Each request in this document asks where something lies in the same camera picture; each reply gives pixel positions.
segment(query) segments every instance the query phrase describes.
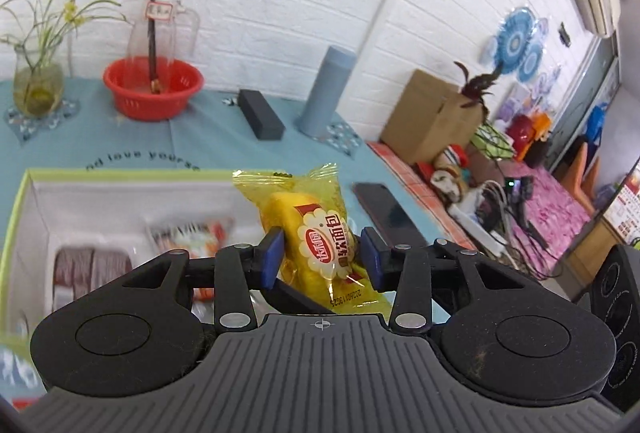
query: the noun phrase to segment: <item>glass pitcher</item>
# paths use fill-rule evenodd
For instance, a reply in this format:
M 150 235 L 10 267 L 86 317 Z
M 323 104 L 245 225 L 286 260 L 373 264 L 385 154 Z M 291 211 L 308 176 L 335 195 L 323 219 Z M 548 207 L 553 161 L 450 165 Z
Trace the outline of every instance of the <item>glass pitcher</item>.
M 182 0 L 142 1 L 127 46 L 124 87 L 137 92 L 169 92 L 177 51 L 177 19 L 184 17 L 190 20 L 188 48 L 178 50 L 180 55 L 191 55 L 200 28 L 200 17 L 194 10 L 184 7 Z

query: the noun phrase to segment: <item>yellow bread package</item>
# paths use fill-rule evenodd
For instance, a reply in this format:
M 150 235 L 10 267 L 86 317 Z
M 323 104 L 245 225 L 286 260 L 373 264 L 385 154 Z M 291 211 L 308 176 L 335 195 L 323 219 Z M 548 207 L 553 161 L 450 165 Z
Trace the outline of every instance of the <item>yellow bread package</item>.
M 390 303 L 353 261 L 355 239 L 335 164 L 300 177 L 237 171 L 234 184 L 258 206 L 265 232 L 284 229 L 286 257 L 280 276 L 285 283 L 335 313 L 380 313 L 388 320 Z

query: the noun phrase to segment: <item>black box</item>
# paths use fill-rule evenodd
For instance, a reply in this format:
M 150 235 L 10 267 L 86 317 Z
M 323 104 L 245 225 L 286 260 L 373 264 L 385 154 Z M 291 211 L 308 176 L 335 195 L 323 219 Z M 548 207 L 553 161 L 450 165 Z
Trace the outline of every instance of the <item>black box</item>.
M 258 90 L 240 90 L 238 106 L 258 139 L 282 139 L 284 124 Z

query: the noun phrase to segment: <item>smartphone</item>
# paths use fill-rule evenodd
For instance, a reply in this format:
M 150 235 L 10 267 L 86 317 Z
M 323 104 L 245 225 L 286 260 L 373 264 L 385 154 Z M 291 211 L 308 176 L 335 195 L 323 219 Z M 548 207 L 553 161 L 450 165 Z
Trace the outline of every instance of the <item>smartphone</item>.
M 414 221 L 384 184 L 354 184 L 353 192 L 387 245 L 429 245 Z

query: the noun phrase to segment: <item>red object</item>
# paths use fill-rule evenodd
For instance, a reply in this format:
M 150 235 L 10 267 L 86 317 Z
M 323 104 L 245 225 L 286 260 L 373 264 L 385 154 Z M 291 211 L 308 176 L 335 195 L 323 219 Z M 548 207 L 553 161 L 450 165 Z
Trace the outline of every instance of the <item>red object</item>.
M 519 157 L 533 141 L 536 136 L 536 129 L 533 126 L 533 121 L 527 116 L 519 115 L 513 118 L 511 126 L 507 130 L 507 135 L 513 139 L 513 149 L 516 152 L 516 157 Z
M 147 58 L 136 58 L 148 63 Z M 124 88 L 126 60 L 120 59 L 111 63 L 102 80 L 113 92 L 116 109 L 128 118 L 138 121 L 163 121 L 177 116 L 183 111 L 191 96 L 204 85 L 204 77 L 200 71 L 184 61 L 175 60 L 171 69 L 171 84 L 168 92 L 152 94 Z M 138 67 L 148 70 L 148 66 Z
M 444 153 L 451 159 L 452 163 L 460 166 L 460 168 L 466 168 L 466 165 L 469 164 L 466 152 L 459 144 L 449 144 Z
M 431 182 L 431 177 L 433 176 L 435 168 L 428 162 L 418 162 L 416 163 L 416 166 L 418 167 L 418 172 L 420 172 L 422 180 L 427 182 L 427 184 Z
M 34 402 L 36 402 L 38 399 L 13 399 L 11 401 L 12 406 L 17 409 L 18 411 L 22 411 L 23 409 L 25 409 L 27 406 L 30 406 L 31 404 L 33 404 Z

